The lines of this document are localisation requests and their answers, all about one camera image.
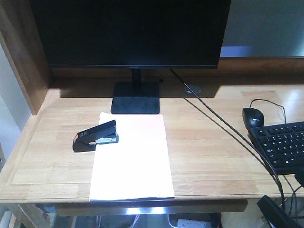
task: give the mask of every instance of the power strip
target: power strip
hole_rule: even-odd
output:
[[[211,228],[211,223],[187,220],[187,219],[179,219],[177,221],[177,227],[178,228]]]

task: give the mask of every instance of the white wall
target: white wall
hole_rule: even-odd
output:
[[[0,46],[0,142],[6,159],[30,115],[29,106]]]
[[[303,0],[232,0],[222,57],[304,57]]]

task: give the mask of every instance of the mouse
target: mouse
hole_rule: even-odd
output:
[[[243,108],[243,120],[247,130],[264,126],[264,115],[255,108]]]

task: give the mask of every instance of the desk leg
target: desk leg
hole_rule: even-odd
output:
[[[50,228],[50,224],[35,204],[6,204],[5,206],[26,228]]]

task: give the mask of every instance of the white paper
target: white paper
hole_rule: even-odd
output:
[[[99,124],[113,119],[119,142],[96,146],[90,201],[173,198],[163,116],[101,113]]]

